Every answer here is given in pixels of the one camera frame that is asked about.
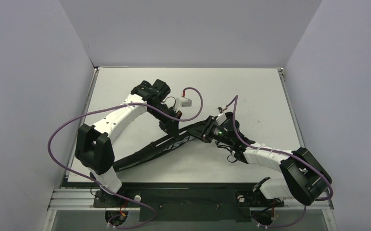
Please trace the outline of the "black racket bag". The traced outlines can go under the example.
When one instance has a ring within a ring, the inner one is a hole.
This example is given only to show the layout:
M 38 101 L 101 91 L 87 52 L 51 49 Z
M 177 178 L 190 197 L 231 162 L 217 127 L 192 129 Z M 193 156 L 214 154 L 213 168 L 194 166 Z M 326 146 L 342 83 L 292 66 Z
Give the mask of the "black racket bag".
M 180 135 L 177 139 L 166 135 L 156 141 L 151 142 L 135 153 L 126 156 L 120 160 L 114 161 L 114 171 L 120 172 L 147 163 L 183 146 L 187 142 L 196 140 L 196 138 L 192 136 L 189 131 L 204 124 L 204 121 L 199 121 L 194 124 L 185 126 L 179 130 Z

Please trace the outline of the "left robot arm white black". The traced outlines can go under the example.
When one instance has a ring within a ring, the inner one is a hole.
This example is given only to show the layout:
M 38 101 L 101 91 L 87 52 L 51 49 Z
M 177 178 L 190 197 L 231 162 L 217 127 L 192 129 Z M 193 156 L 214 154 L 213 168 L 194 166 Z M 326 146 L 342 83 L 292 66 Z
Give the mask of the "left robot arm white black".
M 111 206 L 121 206 L 125 200 L 125 194 L 120 190 L 122 182 L 113 168 L 113 142 L 120 133 L 137 117 L 149 112 L 159 120 L 162 131 L 171 137 L 179 137 L 178 119 L 182 113 L 162 103 L 170 92 L 168 84 L 159 79 L 153 84 L 144 80 L 133 88 L 121 108 L 91 126 L 83 124 L 78 129 L 75 157 L 103 188 L 109 189 L 105 199 Z

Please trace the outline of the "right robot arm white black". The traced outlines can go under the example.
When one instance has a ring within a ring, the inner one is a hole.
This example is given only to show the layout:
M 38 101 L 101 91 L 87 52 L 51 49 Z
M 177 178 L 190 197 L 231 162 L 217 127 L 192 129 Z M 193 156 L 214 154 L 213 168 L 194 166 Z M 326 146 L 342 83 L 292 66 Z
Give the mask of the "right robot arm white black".
M 282 174 L 282 178 L 265 177 L 254 186 L 253 199 L 258 206 L 266 206 L 276 198 L 294 198 L 307 206 L 330 199 L 321 194 L 332 189 L 332 178 L 308 149 L 280 150 L 253 141 L 240 131 L 240 123 L 232 112 L 209 116 L 190 125 L 187 132 L 205 143 L 215 141 L 236 161 Z

